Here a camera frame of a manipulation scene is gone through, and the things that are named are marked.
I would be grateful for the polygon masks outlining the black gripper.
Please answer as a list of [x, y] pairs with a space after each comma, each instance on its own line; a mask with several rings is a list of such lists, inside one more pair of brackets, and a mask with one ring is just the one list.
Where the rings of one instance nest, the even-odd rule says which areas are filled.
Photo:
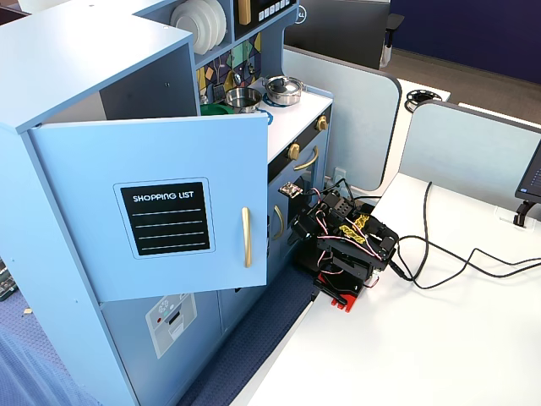
[[311, 239], [321, 234], [321, 226], [316, 220], [315, 213], [320, 209], [320, 203], [309, 206], [306, 203], [291, 204], [289, 207], [289, 226], [291, 234], [289, 244]]

